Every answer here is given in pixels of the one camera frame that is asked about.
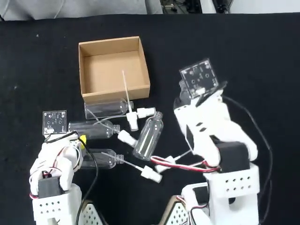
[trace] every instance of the circuit board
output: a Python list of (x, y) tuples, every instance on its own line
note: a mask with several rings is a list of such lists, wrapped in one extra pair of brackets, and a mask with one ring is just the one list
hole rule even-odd
[(67, 111), (43, 112), (43, 135), (67, 132)]
[(209, 59), (181, 69), (180, 74), (187, 85), (191, 98), (208, 93), (218, 86), (218, 80)]

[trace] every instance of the robotic hand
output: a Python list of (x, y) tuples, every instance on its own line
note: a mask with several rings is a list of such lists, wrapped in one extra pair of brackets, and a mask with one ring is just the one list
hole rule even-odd
[(81, 210), (82, 193), (80, 188), (72, 183), (74, 172), (83, 165), (83, 157), (87, 151), (82, 148), (85, 143), (84, 136), (79, 140), (77, 132), (65, 130), (66, 111), (44, 112), (43, 115), (46, 139), (30, 169), (29, 178), (36, 224), (83, 225), (85, 218), (84, 224), (102, 225), (103, 220), (92, 204), (87, 204), (84, 210)]
[(180, 97), (174, 113), (194, 155), (219, 172), (205, 173), (205, 183), (182, 190), (189, 221), (205, 225), (258, 225), (257, 146), (231, 121), (209, 60), (181, 70)]

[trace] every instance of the bottle neck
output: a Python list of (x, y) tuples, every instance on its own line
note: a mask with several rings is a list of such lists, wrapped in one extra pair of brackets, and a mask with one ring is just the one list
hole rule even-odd
[(161, 112), (156, 111), (153, 117), (157, 120), (161, 120), (163, 117), (163, 114)]
[(181, 90), (186, 90), (187, 89), (187, 85), (184, 82), (184, 80), (179, 81), (179, 86), (180, 86)]
[(120, 125), (113, 125), (113, 126), (112, 126), (112, 132), (113, 132), (114, 134), (120, 133)]
[[(131, 109), (133, 109), (133, 108), (134, 108), (133, 101), (129, 101), (129, 104), (130, 104), (130, 106), (131, 106)], [(128, 102), (126, 102), (125, 106), (126, 106), (126, 110), (128, 111), (128, 110), (129, 110)]]
[(116, 155), (115, 161), (116, 161), (116, 164), (123, 164), (124, 163), (124, 155)]

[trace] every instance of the cable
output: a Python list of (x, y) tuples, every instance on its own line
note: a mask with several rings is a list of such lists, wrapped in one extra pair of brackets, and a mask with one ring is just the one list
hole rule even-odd
[(64, 138), (66, 138), (66, 137), (69, 137), (69, 136), (71, 136), (71, 135), (73, 135), (73, 134), (77, 134), (77, 135), (78, 135), (77, 131), (72, 131), (72, 132), (70, 132), (70, 133), (68, 133), (68, 134), (66, 134), (66, 135), (63, 135), (63, 136), (61, 136), (61, 137), (55, 138), (55, 139), (50, 140), (50, 141), (49, 141), (49, 139), (50, 139), (50, 136), (51, 136), (52, 134), (49, 134), (49, 136), (46, 137), (46, 139), (45, 139), (44, 142), (45, 142), (45, 143), (54, 143), (54, 142), (56, 142), (56, 141), (59, 141), (59, 140), (64, 139)]
[(182, 153), (180, 156), (175, 157), (175, 158), (174, 158), (174, 161), (177, 161), (178, 159), (184, 157), (185, 155), (187, 155), (187, 154), (190, 153), (190, 152), (192, 152), (191, 149), (188, 150), (188, 151), (186, 151), (186, 152), (184, 152), (184, 153)]
[(194, 219), (194, 216), (193, 216), (192, 211), (193, 211), (194, 209), (204, 209), (204, 208), (206, 208), (206, 207), (209, 205), (209, 203), (210, 203), (210, 183), (209, 183), (208, 180), (206, 180), (206, 182), (207, 182), (207, 192), (208, 192), (208, 199), (207, 199), (207, 202), (206, 202), (206, 204), (203, 205), (203, 206), (198, 205), (198, 206), (194, 206), (194, 207), (191, 208), (191, 210), (190, 210), (190, 212), (189, 212), (191, 224), (195, 224), (195, 225), (196, 225), (195, 219)]
[(186, 13), (186, 12), (181, 8), (181, 6), (178, 4), (177, 1), (174, 0), (173, 3), (174, 3), (174, 5), (175, 5), (175, 4), (177, 5), (177, 7), (180, 9), (180, 11), (181, 11), (183, 14)]
[(264, 223), (264, 221), (268, 217), (268, 214), (269, 214), (269, 211), (270, 211), (270, 206), (271, 206), (272, 189), (273, 189), (272, 180), (270, 180), (270, 189), (269, 189), (269, 194), (268, 194), (267, 208), (266, 208), (266, 211), (264, 213), (264, 216), (263, 216), (262, 220), (259, 221), (260, 224)]
[(179, 169), (184, 169), (184, 170), (190, 170), (190, 171), (196, 171), (196, 172), (202, 172), (202, 173), (211, 173), (211, 172), (218, 171), (220, 169), (217, 167), (203, 169), (203, 168), (199, 168), (199, 167), (195, 167), (195, 166), (191, 166), (191, 165), (174, 164), (174, 163), (171, 163), (171, 162), (165, 160), (164, 158), (161, 158), (158, 156), (151, 156), (150, 160), (151, 160), (151, 162), (158, 164), (158, 165), (163, 165), (163, 166), (172, 167), (172, 168), (179, 168)]
[(80, 217), (81, 210), (82, 210), (82, 208), (83, 208), (84, 201), (85, 201), (85, 200), (87, 199), (87, 197), (89, 196), (91, 190), (92, 190), (93, 187), (95, 186), (96, 181), (97, 181), (97, 179), (98, 179), (98, 164), (97, 164), (97, 161), (96, 161), (95, 156), (93, 155), (93, 153), (91, 153), (90, 149), (86, 146), (86, 144), (84, 143), (83, 140), (81, 140), (80, 137), (78, 138), (78, 140), (82, 143), (82, 145), (85, 147), (87, 153), (88, 153), (88, 154), (92, 157), (92, 159), (94, 160), (95, 167), (96, 167), (96, 175), (95, 175), (95, 178), (94, 178), (92, 184), (90, 185), (89, 190), (85, 193), (85, 195), (84, 195), (84, 197), (83, 197), (83, 199), (82, 199), (82, 201), (81, 201), (81, 204), (80, 204), (80, 206), (79, 206), (78, 213), (77, 213), (77, 216), (76, 216), (76, 223), (75, 223), (76, 225), (78, 225), (78, 223), (79, 223), (79, 217)]
[(62, 9), (62, 7), (64, 6), (65, 3), (66, 3), (66, 0), (61, 0), (60, 8), (59, 8), (59, 10), (57, 11), (57, 13), (55, 14), (54, 19), (57, 18), (58, 14), (61, 12), (61, 9)]
[(266, 191), (266, 188), (267, 188), (267, 185), (268, 183), (270, 183), (270, 189), (269, 189), (269, 198), (268, 198), (268, 203), (267, 203), (267, 211), (265, 212), (265, 215), (263, 217), (263, 221), (265, 221), (268, 213), (269, 213), (269, 208), (270, 208), (270, 195), (271, 195), (271, 191), (272, 191), (272, 183), (271, 183), (271, 175), (272, 175), (272, 168), (273, 168), (273, 151), (272, 151), (272, 147), (271, 145), (269, 144), (269, 142), (267, 141), (266, 137), (263, 135), (263, 132), (261, 131), (261, 129), (258, 127), (256, 121), (254, 120), (253, 116), (251, 115), (251, 113), (249, 112), (249, 110), (244, 107), (242, 104), (240, 104), (239, 102), (233, 100), (232, 98), (230, 97), (227, 97), (227, 96), (224, 96), (223, 95), (223, 98), (234, 103), (237, 107), (239, 107), (240, 109), (244, 110), (248, 116), (250, 117), (252, 123), (254, 124), (256, 130), (258, 131), (259, 135), (261, 136), (261, 138), (263, 139), (263, 142), (264, 144), (266, 145), (267, 149), (268, 149), (268, 152), (269, 152), (269, 161), (270, 161), (270, 164), (269, 164), (269, 171), (268, 171), (268, 175), (267, 175), (267, 178), (266, 178), (266, 181), (264, 182), (263, 186), (262, 186), (262, 191), (261, 191), (261, 194), (259, 195), (258, 197), (258, 205), (261, 204), (262, 202), (262, 198), (263, 198), (263, 195)]
[(167, 11), (166, 8), (165, 8), (164, 0), (161, 0), (160, 3), (161, 3), (161, 5), (162, 5), (162, 7), (163, 7), (163, 11), (164, 11), (166, 14), (169, 14), (168, 11)]

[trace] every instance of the gray fabric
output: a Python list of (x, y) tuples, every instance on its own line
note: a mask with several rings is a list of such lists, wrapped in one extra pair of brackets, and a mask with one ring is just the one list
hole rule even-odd
[(161, 13), (160, 0), (0, 0), (5, 20)]

